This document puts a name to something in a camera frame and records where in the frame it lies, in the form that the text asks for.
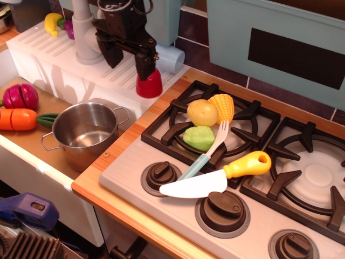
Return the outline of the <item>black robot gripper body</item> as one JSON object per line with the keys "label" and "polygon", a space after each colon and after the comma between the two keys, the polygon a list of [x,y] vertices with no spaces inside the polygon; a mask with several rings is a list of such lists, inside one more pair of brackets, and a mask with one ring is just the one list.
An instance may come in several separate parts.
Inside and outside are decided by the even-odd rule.
{"label": "black robot gripper body", "polygon": [[92,21],[101,53],[119,49],[156,56],[156,40],[146,31],[148,12],[143,1],[97,1],[101,17]]}

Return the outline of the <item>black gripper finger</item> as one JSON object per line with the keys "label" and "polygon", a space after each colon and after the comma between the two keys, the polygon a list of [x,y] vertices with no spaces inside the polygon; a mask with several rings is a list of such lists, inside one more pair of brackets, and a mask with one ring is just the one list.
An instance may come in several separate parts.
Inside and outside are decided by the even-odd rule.
{"label": "black gripper finger", "polygon": [[115,68],[123,59],[123,52],[115,45],[115,40],[101,31],[96,33],[99,49],[111,68]]}
{"label": "black gripper finger", "polygon": [[134,56],[140,81],[145,81],[155,71],[156,61],[158,60],[156,48],[141,48]]}

